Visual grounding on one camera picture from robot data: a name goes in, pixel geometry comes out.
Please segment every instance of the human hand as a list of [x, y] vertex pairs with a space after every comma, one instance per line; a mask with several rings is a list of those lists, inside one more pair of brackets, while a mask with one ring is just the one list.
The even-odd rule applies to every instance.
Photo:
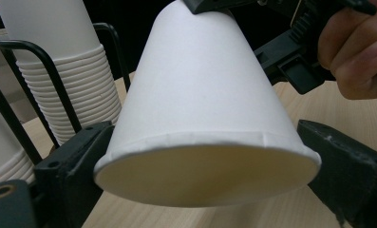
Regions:
[[[370, 0], [377, 7], [377, 0]], [[336, 78], [345, 98], [377, 98], [377, 13], [335, 13], [318, 41], [318, 60]]]

